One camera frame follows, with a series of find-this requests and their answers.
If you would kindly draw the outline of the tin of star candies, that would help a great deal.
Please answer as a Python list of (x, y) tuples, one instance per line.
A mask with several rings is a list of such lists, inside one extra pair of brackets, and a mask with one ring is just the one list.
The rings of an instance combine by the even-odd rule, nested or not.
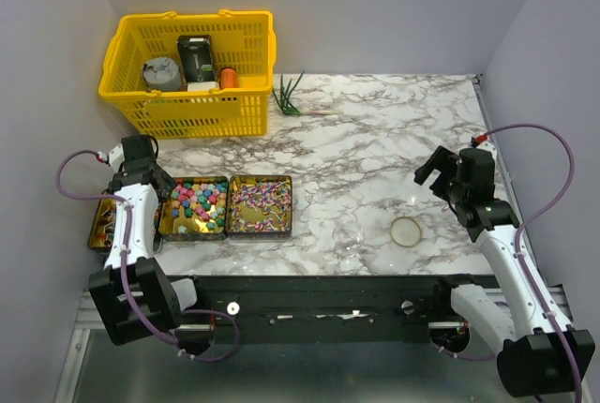
[(162, 203), (158, 232), (168, 242), (222, 241), (228, 212), (229, 179), (190, 176), (174, 179), (170, 198)]

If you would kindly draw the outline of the tin of dark lollipops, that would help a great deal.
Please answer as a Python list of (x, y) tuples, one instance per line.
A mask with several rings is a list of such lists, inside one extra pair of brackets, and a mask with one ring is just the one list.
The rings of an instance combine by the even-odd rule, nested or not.
[[(113, 247), (114, 226), (116, 221), (115, 201), (101, 199), (97, 204), (92, 227), (88, 236), (88, 248), (106, 258)], [(162, 249), (162, 236), (158, 231), (160, 208), (154, 215), (153, 222), (153, 252)]]

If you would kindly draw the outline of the tin of rainbow lollipops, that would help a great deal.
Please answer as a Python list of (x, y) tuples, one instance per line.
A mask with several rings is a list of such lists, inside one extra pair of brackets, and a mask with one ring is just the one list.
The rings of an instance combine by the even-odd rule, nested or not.
[(229, 182), (225, 232), (235, 240), (285, 240), (293, 230), (290, 175), (234, 175)]

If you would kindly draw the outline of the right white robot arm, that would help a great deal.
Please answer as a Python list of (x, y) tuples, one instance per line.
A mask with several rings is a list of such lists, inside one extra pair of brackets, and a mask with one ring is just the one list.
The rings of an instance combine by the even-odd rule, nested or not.
[(583, 397), (582, 381), (595, 351), (592, 335), (578, 330), (562, 312), (521, 241), (519, 220), (508, 201), (495, 195), (492, 153), (466, 148), (455, 154), (438, 147), (414, 174), (448, 203), (490, 265), (507, 308), (501, 309), (475, 284), (435, 292), (433, 313), (450, 321), (463, 317), (496, 358), (505, 390), (513, 397), (571, 393)]

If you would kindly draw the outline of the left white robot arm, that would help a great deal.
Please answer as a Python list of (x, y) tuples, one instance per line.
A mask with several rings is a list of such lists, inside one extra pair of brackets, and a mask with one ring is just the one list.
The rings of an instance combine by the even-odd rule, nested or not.
[(128, 136), (108, 154), (114, 175), (106, 197), (114, 201), (112, 247), (88, 290), (113, 344), (148, 336), (174, 345), (182, 319), (201, 321), (208, 309), (191, 278), (171, 282), (154, 257), (155, 218), (175, 181), (157, 162), (158, 141)]

